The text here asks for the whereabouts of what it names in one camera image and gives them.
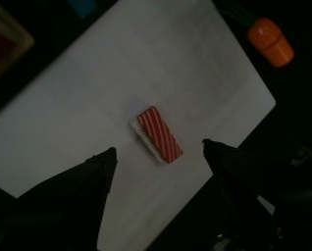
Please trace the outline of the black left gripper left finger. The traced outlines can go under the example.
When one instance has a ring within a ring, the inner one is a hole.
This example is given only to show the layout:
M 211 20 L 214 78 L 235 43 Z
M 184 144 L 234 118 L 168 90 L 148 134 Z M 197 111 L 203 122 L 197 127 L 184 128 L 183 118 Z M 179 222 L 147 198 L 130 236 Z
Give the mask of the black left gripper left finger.
M 28 190 L 8 210 L 0 251 L 97 251 L 115 168 L 108 148 Z

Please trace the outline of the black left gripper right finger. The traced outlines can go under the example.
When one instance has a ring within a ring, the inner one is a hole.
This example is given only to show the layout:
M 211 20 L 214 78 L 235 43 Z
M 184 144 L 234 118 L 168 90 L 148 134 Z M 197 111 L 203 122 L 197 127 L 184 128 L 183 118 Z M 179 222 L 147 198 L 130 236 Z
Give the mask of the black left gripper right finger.
M 243 251 L 294 251 L 286 192 L 262 156 L 203 140 L 203 156 L 230 210 Z

